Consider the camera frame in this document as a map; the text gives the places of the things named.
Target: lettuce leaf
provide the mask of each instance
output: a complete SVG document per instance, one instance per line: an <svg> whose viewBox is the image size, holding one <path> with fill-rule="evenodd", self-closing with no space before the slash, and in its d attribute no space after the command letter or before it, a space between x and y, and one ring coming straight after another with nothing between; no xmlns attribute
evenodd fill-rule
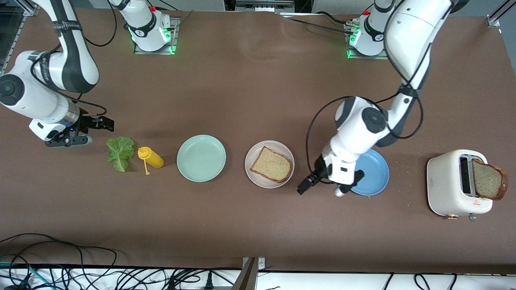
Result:
<svg viewBox="0 0 516 290"><path fill-rule="evenodd" d="M116 171L125 172L129 166L129 159L134 156L134 140L129 137L118 137L106 142L109 147L107 161L113 163Z"/></svg>

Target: white plate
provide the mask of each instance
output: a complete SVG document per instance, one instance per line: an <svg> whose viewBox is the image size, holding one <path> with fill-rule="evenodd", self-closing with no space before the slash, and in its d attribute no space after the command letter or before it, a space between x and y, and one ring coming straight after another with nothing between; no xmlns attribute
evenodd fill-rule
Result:
<svg viewBox="0 0 516 290"><path fill-rule="evenodd" d="M267 147L267 148L271 149L272 151L283 155L285 158L287 158L291 162L291 164L292 164L291 172L284 182L278 183L276 181L269 180L269 179L259 175L258 173L251 171L251 167L253 167L254 163L258 159L258 156L260 155L263 147ZM263 187L263 188L277 188L277 187L280 187L283 184L287 183L288 180L292 177L292 174L294 173L294 156L292 155L292 152L288 149L287 146L285 146L277 141L271 141L271 140L262 141L256 145L254 145L249 150L249 152L247 152L245 166L246 166L247 176L254 184L256 184L259 187Z"/></svg>

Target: white floor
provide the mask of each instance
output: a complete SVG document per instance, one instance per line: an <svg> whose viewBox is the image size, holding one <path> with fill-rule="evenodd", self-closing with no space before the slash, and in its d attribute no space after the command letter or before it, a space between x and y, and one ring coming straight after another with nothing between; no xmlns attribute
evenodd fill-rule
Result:
<svg viewBox="0 0 516 290"><path fill-rule="evenodd" d="M104 276L98 279L94 285L99 290L115 290L117 285L117 279L120 278L120 281L125 282L128 281L123 288L129 289L133 288L137 280L130 279L127 275L118 273L115 271L123 271L129 272L131 269L113 269L110 270L107 274L108 276ZM60 269L53 269L54 278L57 281L61 277ZM86 273L91 273L93 275L103 274L105 269L86 269ZM144 278L148 274L152 273L153 269L146 270L145 272L140 273L137 277L139 279ZM161 281L165 278L169 278L170 274L173 270L165 270L167 274L166 277L163 272L156 273L150 277L148 277L145 282L152 281ZM226 277L230 281L235 281L239 271L238 270L216 270L216 272L224 277ZM37 273L47 281L51 282L52 278L50 276L49 269L39 269ZM26 269L14 269L12 276L15 278L23 279L27 274ZM74 269L73 275L81 275L82 270ZM8 276L8 270L3 268L0 269L0 275ZM181 285L181 289L202 289L206 284L207 273L199 274L201 278L197 283L183 283ZM382 290L385 282L387 281L389 274L360 274L360 273L260 273L256 290L270 290L272 288L278 287L278 290L313 290L313 289L324 289L324 290ZM430 289L432 290L448 290L450 284L452 282L452 275L424 275ZM89 276L90 281L95 280L97 277ZM84 278L84 276L78 277L76 279L81 287L72 282L69 286L70 290L95 290L93 287L88 287L90 285L88 281ZM32 287L36 285L43 284L42 280L38 278L36 275L31 275L29 279L29 283ZM231 286L228 282L222 280L221 278L213 275L213 284L214 286ZM0 289L12 285L12 282L7 278L0 278ZM144 285L139 285L134 288L134 290L161 290L164 285L164 282L149 284L147 288ZM62 283L57 283L56 286L64 289ZM457 277L457 282L453 287L453 290L510 290L511 288L516 288L516 277L502 277L502 276L480 276L480 275L459 275ZM51 287L45 287L47 290L55 290ZM392 278L389 287L389 290L418 290L419 288L415 285L413 281L413 275L409 274L395 274Z"/></svg>

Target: table surface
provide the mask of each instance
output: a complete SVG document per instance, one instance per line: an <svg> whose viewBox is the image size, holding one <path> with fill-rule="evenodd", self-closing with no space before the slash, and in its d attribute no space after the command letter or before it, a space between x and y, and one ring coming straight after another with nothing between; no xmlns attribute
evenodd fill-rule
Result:
<svg viewBox="0 0 516 290"><path fill-rule="evenodd" d="M109 39L109 10L77 14L92 41ZM347 59L342 34L268 12L192 12L175 55L133 55L117 15L112 44L90 46L100 81L83 96L108 108L114 133L92 132L88 147L48 149L28 129L29 119L2 109L3 237L40 232L111 247L124 252L119 265L238 267L243 256L265 256L276 270L516 270L513 189L475 223L440 218L426 197L427 160L454 149L479 151L516 172L516 78L501 34L484 19L449 18L439 32L422 94L421 131L375 148L389 164L387 188L372 197L337 198L332 185L296 193L308 173L308 123L334 98L392 95L400 77L388 61ZM339 28L324 16L303 19ZM56 43L41 11L27 20L13 55ZM335 109L325 110L313 127L312 161L335 134ZM418 119L415 108L405 133ZM181 144L197 134L215 136L227 152L222 173L205 183L186 180L175 164ZM147 176L135 157L128 172L115 172L105 143L118 136L151 147L165 167ZM246 176L247 151L263 140L284 143L295 157L294 175L281 188L259 188ZM12 252L35 240L19 238L0 249ZM27 257L79 263L75 250L55 246L42 245ZM110 259L92 251L85 263Z"/></svg>

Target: teal plate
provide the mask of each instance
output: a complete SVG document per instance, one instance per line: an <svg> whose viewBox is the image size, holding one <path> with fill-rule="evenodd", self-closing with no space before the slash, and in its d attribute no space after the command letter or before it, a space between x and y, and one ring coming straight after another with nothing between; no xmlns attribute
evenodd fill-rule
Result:
<svg viewBox="0 0 516 290"><path fill-rule="evenodd" d="M186 140L178 152L179 172L188 180L205 182L215 178L225 165L224 145L210 135Z"/></svg>

